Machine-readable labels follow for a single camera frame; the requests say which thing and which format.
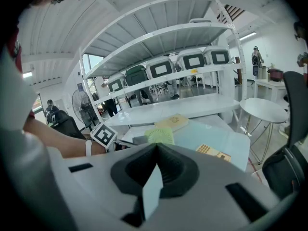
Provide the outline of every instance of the wrist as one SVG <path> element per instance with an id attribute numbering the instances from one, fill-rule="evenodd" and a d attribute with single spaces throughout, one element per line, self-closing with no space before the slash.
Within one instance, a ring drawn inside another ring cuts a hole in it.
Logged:
<path id="1" fill-rule="evenodd" d="M 95 141 L 92 141 L 91 155 L 99 155 L 106 153 L 106 149 Z"/>

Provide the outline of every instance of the white wall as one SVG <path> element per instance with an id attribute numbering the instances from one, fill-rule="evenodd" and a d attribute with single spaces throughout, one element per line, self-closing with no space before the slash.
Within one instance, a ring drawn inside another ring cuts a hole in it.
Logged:
<path id="1" fill-rule="evenodd" d="M 78 129 L 80 130 L 84 128 L 85 125 L 77 118 L 77 116 L 74 113 L 74 110 L 72 107 L 72 96 L 73 96 L 73 93 L 76 90 L 78 90 L 78 87 L 77 87 L 78 83 L 82 83 L 84 91 L 86 91 L 86 89 L 83 84 L 82 75 L 81 73 L 80 75 L 78 75 L 78 72 L 80 72 L 79 63 L 75 66 L 70 76 L 68 77 L 67 81 L 64 83 L 64 87 L 61 92 L 61 95 L 62 95 L 62 100 L 63 100 L 64 106 L 66 108 L 68 115 L 71 116 L 75 120 L 76 125 Z"/>
<path id="2" fill-rule="evenodd" d="M 282 71 L 296 71 L 303 73 L 304 69 L 297 65 L 297 56 L 307 51 L 303 40 L 294 37 L 293 23 L 296 20 L 287 17 L 276 24 L 270 24 L 256 30 L 257 34 L 241 41 L 246 61 L 248 79 L 254 79 L 252 74 L 251 54 L 254 46 L 258 46 L 265 66 L 271 63 Z M 230 43 L 231 56 L 239 56 L 235 42 Z"/>
<path id="3" fill-rule="evenodd" d="M 46 110 L 47 108 L 47 101 L 49 99 L 53 101 L 62 99 L 62 91 L 63 91 L 63 86 L 61 83 L 47 86 L 37 90 L 37 92 L 40 94 L 44 110 Z"/>

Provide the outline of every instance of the white shelf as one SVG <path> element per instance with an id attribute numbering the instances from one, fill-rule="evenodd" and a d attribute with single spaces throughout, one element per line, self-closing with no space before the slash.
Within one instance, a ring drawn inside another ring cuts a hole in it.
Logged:
<path id="1" fill-rule="evenodd" d="M 213 72 L 213 71 L 221 71 L 224 69 L 239 69 L 241 68 L 241 64 L 223 64 L 223 65 L 206 65 L 204 67 L 200 67 L 197 68 L 196 70 L 198 70 L 198 73 L 191 73 L 191 70 L 184 70 L 184 71 L 180 71 L 180 72 L 176 72 L 176 73 L 172 73 L 169 75 L 165 75 L 165 76 L 161 76 L 158 78 L 153 78 L 147 81 L 144 81 L 142 83 L 139 83 L 137 85 L 133 85 L 130 87 L 126 87 L 122 90 L 116 91 L 114 93 L 111 93 L 103 98 L 100 98 L 99 100 L 95 101 L 94 104 L 95 105 L 99 105 L 102 102 L 105 102 L 106 100 L 109 100 L 111 98 L 116 98 L 118 96 L 124 95 L 125 93 L 129 93 L 135 90 L 139 90 L 141 88 L 144 87 L 149 87 L 158 83 L 162 83 L 162 82 L 166 82 L 169 80 L 173 80 L 173 79 L 178 79 L 178 78 L 183 78 L 183 77 L 187 77 L 187 76 L 194 76 L 197 74 L 204 74 L 204 73 L 209 73 L 209 72 Z"/>
<path id="2" fill-rule="evenodd" d="M 187 118 L 193 118 L 234 110 L 239 107 L 238 101 L 212 93 L 126 109 L 108 119 L 105 124 L 109 126 L 147 124 L 158 122 L 177 113 Z"/>
<path id="3" fill-rule="evenodd" d="M 165 27 L 145 34 L 110 53 L 85 76 L 110 76 L 167 53 L 210 45 L 226 30 L 222 23 L 187 23 Z"/>

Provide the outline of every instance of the black bag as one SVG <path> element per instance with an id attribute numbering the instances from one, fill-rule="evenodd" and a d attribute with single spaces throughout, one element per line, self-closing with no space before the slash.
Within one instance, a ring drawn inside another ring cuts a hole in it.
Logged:
<path id="1" fill-rule="evenodd" d="M 259 65 L 259 58 L 255 55 L 252 56 L 252 64 Z"/>

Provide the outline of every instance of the ceiling light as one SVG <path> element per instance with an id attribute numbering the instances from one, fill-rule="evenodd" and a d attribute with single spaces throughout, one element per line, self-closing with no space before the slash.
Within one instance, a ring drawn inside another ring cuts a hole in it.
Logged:
<path id="1" fill-rule="evenodd" d="M 253 36 L 253 35 L 255 35 L 255 34 L 257 34 L 257 33 L 256 33 L 256 32 L 252 32 L 252 33 L 250 33 L 250 34 L 248 34 L 248 35 L 246 35 L 246 36 L 240 38 L 240 41 L 243 40 L 243 39 L 249 38 L 249 37 L 251 37 L 251 36 Z"/>
<path id="2" fill-rule="evenodd" d="M 28 73 L 23 74 L 24 78 L 27 78 L 27 77 L 30 77 L 30 76 L 32 76 L 32 72 L 28 72 Z"/>

